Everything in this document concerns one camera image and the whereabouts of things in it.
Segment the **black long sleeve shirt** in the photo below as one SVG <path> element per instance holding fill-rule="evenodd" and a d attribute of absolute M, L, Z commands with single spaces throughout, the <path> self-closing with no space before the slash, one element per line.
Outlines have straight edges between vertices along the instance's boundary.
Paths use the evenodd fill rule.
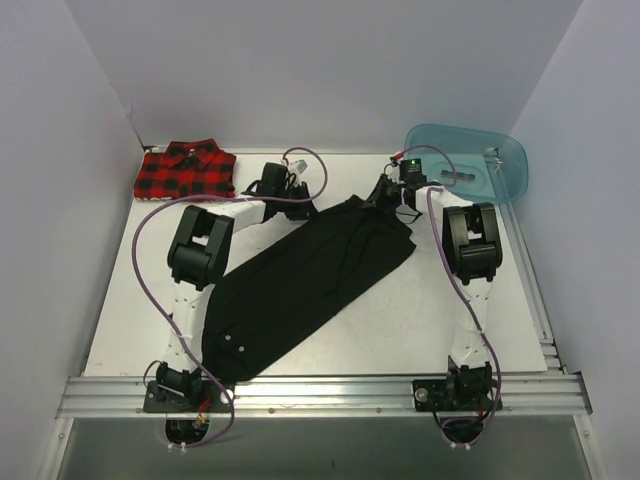
<path fill-rule="evenodd" d="M 203 366 L 222 382 L 254 378 L 400 267 L 411 234 L 357 196 L 321 211 L 213 288 Z"/>

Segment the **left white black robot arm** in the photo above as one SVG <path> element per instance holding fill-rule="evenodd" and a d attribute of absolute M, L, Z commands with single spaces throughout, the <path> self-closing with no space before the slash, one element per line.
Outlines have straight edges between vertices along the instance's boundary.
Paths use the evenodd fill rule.
<path fill-rule="evenodd" d="M 223 278 L 235 233 L 259 225 L 282 212 L 291 220 L 307 220 L 317 212 L 302 174 L 300 159 L 269 162 L 260 179 L 244 194 L 210 207 L 190 205 L 183 211 L 171 242 L 167 263 L 174 281 L 173 321 L 167 351 L 156 371 L 158 388 L 180 411 L 202 399 L 200 355 L 208 295 Z"/>

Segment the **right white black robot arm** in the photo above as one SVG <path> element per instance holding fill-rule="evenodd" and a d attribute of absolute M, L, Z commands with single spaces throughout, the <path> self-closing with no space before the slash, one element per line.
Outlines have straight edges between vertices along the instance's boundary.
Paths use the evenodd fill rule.
<path fill-rule="evenodd" d="M 367 201 L 392 212 L 406 206 L 429 220 L 445 274 L 460 299 L 443 395 L 450 406 L 465 409 L 496 387 L 495 350 L 486 335 L 490 291 L 503 261 L 495 207 L 429 182 L 420 159 L 400 154 L 390 158 Z"/>

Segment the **teal plastic bin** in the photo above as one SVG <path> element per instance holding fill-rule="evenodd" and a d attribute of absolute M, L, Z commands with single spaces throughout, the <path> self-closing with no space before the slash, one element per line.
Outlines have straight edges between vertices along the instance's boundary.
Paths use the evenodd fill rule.
<path fill-rule="evenodd" d="M 500 133 L 439 124 L 421 124 L 407 134 L 404 149 L 419 158 L 429 181 L 472 202 L 510 203 L 527 191 L 526 152 Z"/>

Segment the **red black plaid folded shirt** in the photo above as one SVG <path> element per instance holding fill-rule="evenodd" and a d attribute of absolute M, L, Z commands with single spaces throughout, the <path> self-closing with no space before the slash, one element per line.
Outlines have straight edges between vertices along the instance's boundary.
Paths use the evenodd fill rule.
<path fill-rule="evenodd" d="M 188 196 L 235 196 L 236 156 L 213 139 L 171 142 L 164 151 L 145 153 L 134 183 L 137 200 L 173 200 Z"/>

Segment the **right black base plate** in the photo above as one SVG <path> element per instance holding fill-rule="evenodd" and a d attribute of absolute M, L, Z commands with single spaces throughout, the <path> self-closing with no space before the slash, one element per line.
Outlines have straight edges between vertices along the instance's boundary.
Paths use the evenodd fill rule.
<path fill-rule="evenodd" d="M 463 390 L 446 380 L 414 380 L 414 409 L 419 412 L 489 412 L 494 395 L 485 387 Z"/>

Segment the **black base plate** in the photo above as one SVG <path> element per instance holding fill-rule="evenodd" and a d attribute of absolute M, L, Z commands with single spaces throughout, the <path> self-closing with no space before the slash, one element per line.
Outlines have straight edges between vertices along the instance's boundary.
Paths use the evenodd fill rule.
<path fill-rule="evenodd" d="M 199 391 L 189 396 L 151 381 L 146 388 L 142 410 L 159 414 L 231 412 L 228 398 L 211 382 L 205 382 Z"/>
<path fill-rule="evenodd" d="M 419 412 L 489 412 L 494 395 L 485 387 L 463 390 L 446 380 L 414 380 L 414 409 Z"/>

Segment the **aluminium front rail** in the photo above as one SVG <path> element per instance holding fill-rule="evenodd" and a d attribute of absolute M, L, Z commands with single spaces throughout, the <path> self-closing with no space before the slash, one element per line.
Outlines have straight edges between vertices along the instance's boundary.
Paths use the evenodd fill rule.
<path fill-rule="evenodd" d="M 408 417 L 427 393 L 411 376 L 259 377 L 232 388 L 238 418 Z M 579 375 L 508 375 L 502 415 L 572 416 L 592 412 Z M 198 408 L 174 406 L 136 377 L 78 377 L 67 381 L 56 416 L 121 419 L 193 418 Z"/>

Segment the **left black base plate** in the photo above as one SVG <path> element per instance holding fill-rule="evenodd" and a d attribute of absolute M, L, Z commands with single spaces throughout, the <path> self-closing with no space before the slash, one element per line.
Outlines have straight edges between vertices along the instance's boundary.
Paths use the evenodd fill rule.
<path fill-rule="evenodd" d="M 231 412 L 228 398 L 211 382 L 205 382 L 199 391 L 189 396 L 151 381 L 146 388 L 142 410 L 159 414 Z"/>

